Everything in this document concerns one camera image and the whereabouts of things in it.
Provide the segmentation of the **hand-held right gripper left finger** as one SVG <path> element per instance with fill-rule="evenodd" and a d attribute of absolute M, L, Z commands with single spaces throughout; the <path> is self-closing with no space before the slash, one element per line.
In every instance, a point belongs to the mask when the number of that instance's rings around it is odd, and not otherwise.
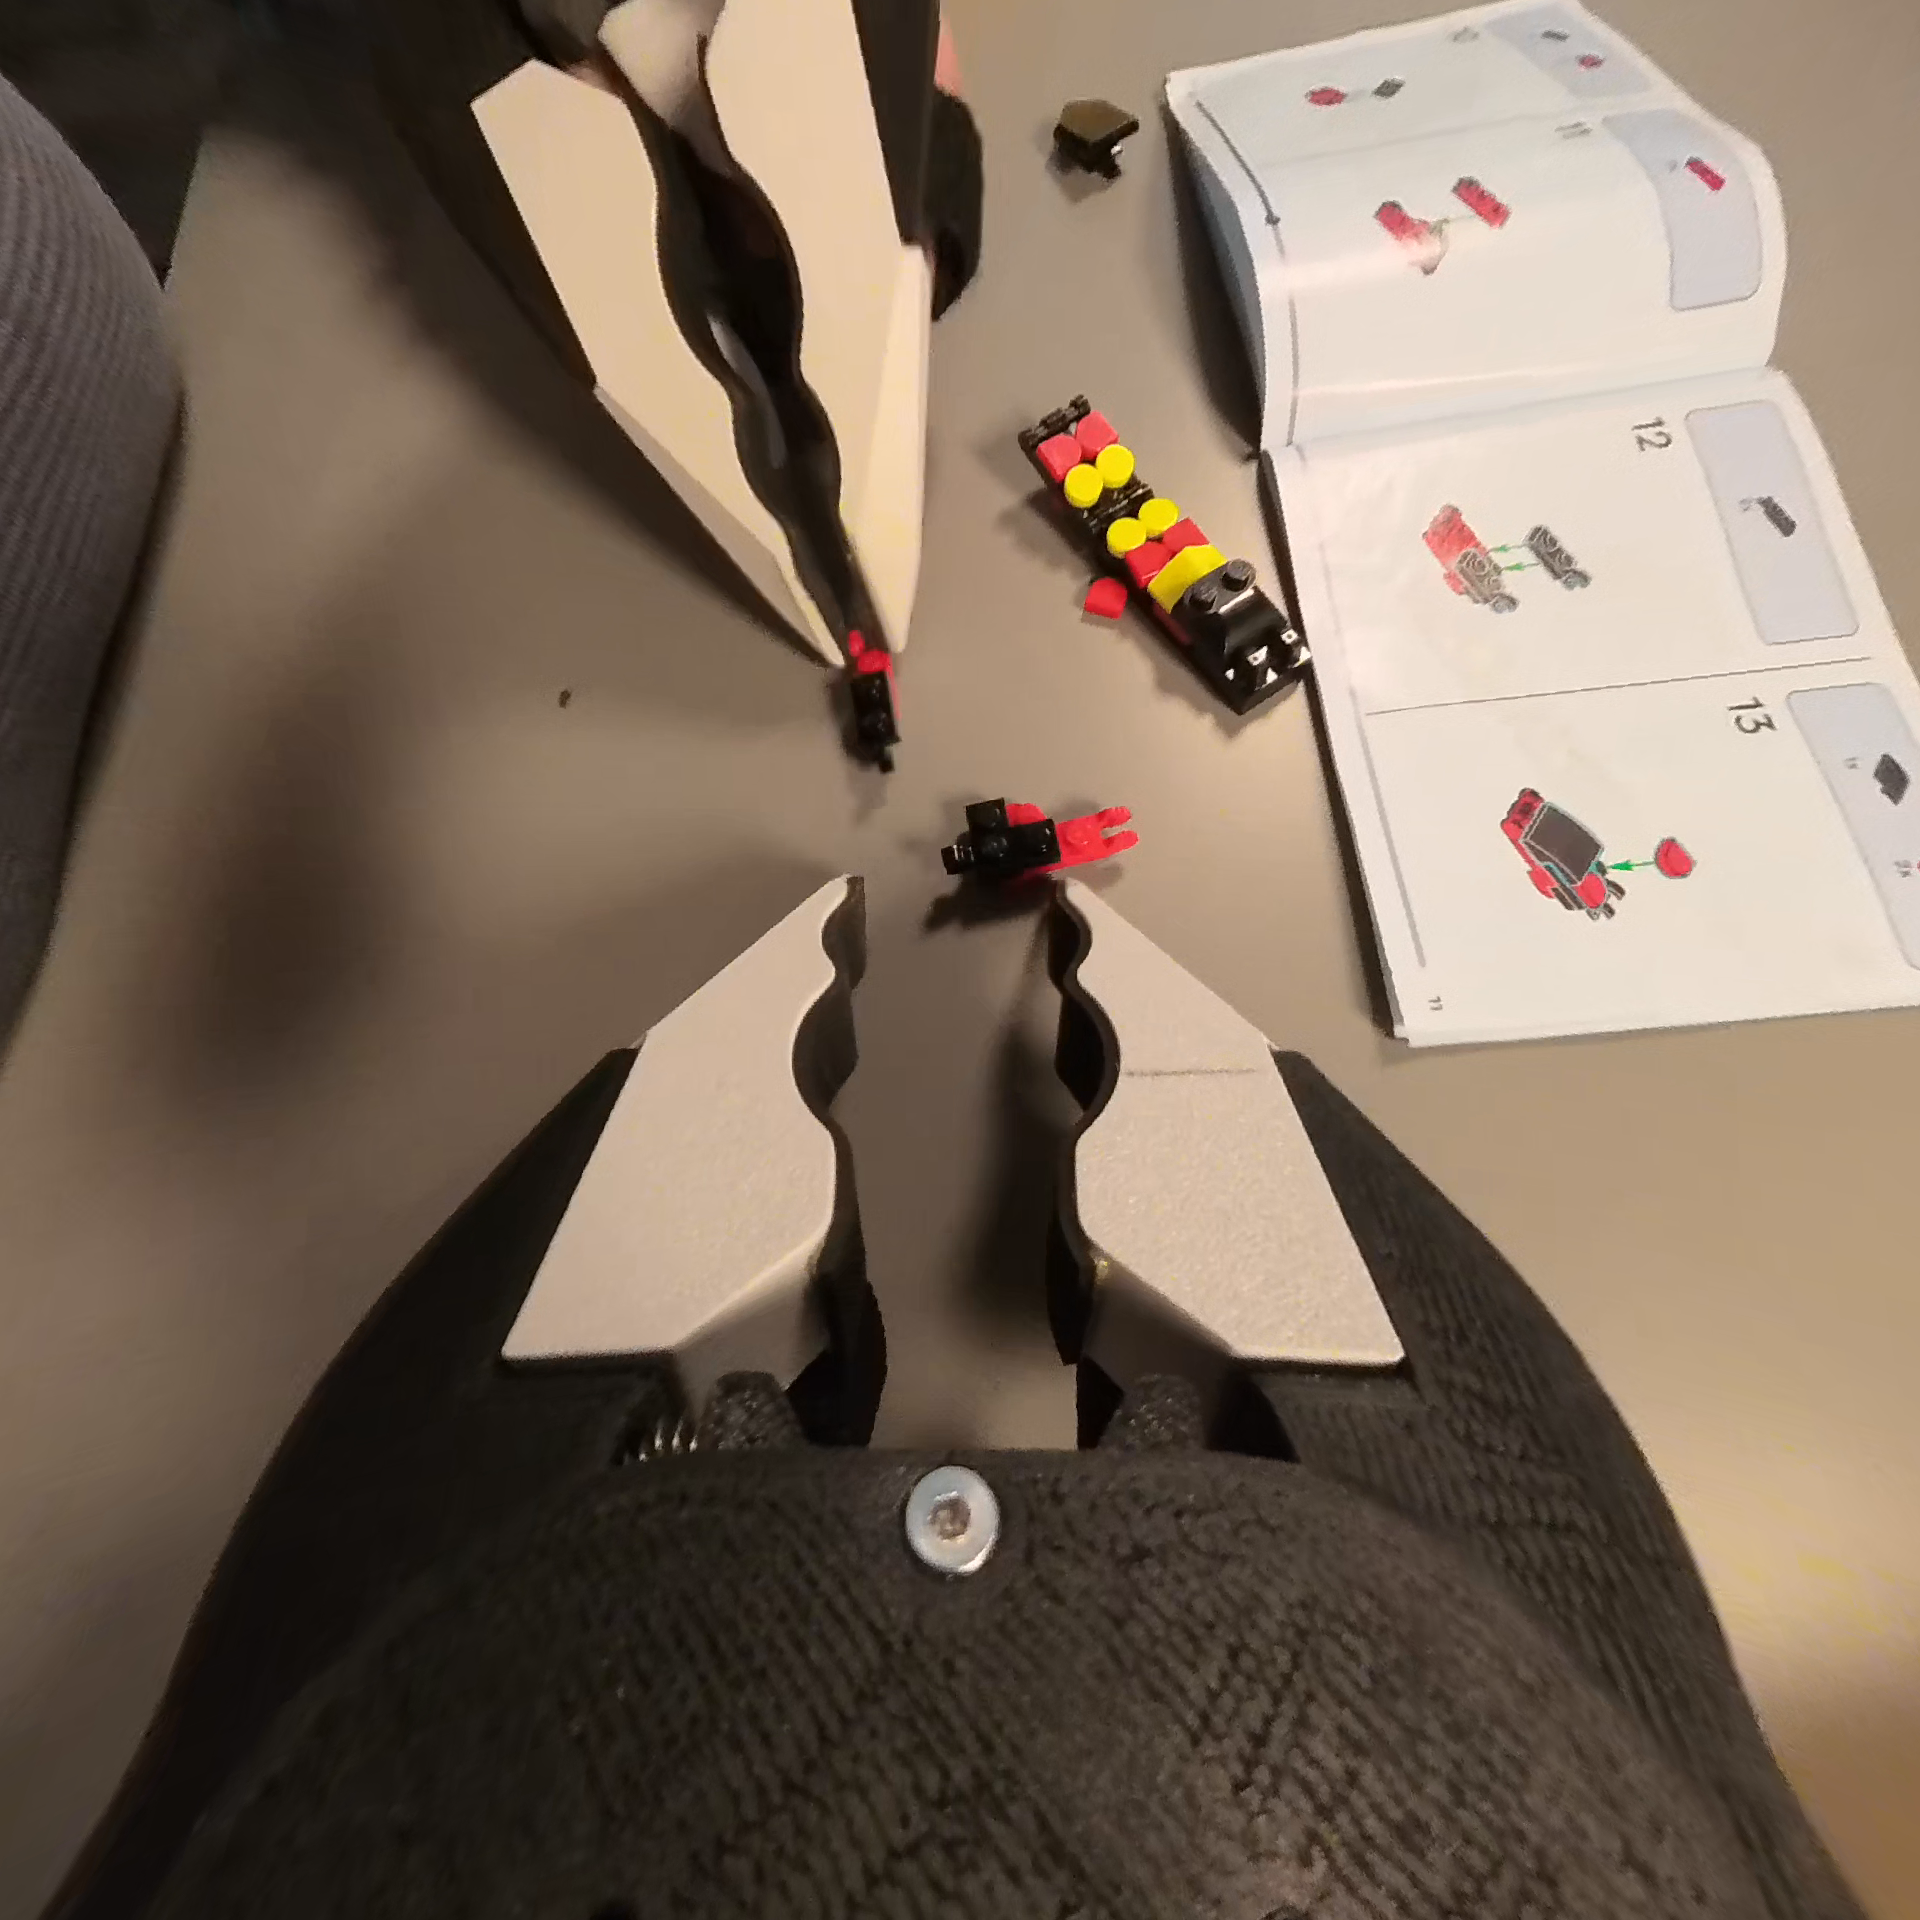
<path fill-rule="evenodd" d="M 833 878 L 644 1031 L 507 1364 L 660 1360 L 688 1407 L 771 1376 L 817 1440 L 871 1443 L 884 1332 L 833 1118 L 866 949 L 866 884 Z"/>

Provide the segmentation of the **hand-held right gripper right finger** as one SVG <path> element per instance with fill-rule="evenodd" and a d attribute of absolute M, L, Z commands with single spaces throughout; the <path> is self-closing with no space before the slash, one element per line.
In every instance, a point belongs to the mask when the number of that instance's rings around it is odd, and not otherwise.
<path fill-rule="evenodd" d="M 1058 879 L 1068 1348 L 1095 1368 L 1398 1368 L 1404 1342 L 1267 1032 Z"/>

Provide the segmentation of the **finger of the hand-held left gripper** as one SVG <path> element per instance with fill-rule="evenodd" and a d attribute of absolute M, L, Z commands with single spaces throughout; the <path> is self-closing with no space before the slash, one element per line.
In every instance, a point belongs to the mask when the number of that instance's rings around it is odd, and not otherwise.
<path fill-rule="evenodd" d="M 722 5 L 705 94 L 798 300 L 788 376 L 833 445 L 868 632 L 902 652 L 924 544 L 932 5 Z"/>
<path fill-rule="evenodd" d="M 471 103 L 592 396 L 776 619 L 854 662 L 854 567 L 800 281 L 702 40 L 546 40 Z"/>

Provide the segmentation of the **thin red black lego piece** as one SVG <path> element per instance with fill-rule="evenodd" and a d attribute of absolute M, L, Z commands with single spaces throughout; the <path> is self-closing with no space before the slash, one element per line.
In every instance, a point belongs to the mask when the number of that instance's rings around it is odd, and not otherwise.
<path fill-rule="evenodd" d="M 896 656 L 884 639 L 848 628 L 843 693 L 848 751 L 860 763 L 892 775 L 902 745 L 902 718 Z"/>

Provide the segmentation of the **red black lego clip assembly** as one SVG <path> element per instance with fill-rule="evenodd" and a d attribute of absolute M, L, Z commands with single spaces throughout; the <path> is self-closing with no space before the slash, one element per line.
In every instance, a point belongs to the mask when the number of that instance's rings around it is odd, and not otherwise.
<path fill-rule="evenodd" d="M 974 799 L 966 806 L 966 829 L 939 848 L 939 860 L 953 879 L 1016 884 L 1095 865 L 1137 845 L 1128 806 L 1056 821 L 1027 801 Z"/>

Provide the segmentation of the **long black red yellow lego assembly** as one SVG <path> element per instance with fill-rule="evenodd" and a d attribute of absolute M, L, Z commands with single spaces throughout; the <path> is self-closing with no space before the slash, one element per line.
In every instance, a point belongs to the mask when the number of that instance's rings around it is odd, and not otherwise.
<path fill-rule="evenodd" d="M 1016 444 L 1090 564 L 1089 582 L 1108 573 L 1128 582 L 1128 611 L 1147 617 L 1230 712 L 1256 712 L 1305 679 L 1308 643 L 1257 564 L 1153 486 L 1132 444 L 1089 397 L 1019 427 Z"/>

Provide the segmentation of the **open instruction booklet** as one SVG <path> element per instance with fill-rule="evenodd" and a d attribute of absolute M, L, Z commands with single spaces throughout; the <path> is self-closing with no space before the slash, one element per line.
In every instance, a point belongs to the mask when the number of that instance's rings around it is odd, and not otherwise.
<path fill-rule="evenodd" d="M 1582 5 L 1166 78 L 1410 1047 L 1918 1003 L 1915 676 L 1760 145 Z"/>

